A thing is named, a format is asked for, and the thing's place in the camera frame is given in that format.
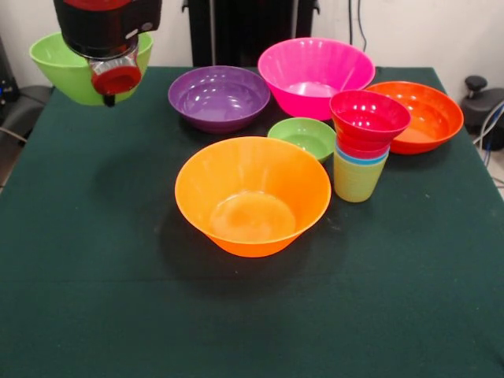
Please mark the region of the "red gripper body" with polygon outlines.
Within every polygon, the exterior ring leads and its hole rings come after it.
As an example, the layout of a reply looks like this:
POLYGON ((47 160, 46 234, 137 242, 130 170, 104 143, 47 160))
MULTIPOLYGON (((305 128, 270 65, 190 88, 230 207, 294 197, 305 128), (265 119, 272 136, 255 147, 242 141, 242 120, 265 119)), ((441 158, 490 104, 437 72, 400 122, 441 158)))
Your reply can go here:
POLYGON ((132 90, 141 81, 141 71, 137 66, 121 65, 105 71, 92 70, 91 82, 101 95, 118 95, 132 90))

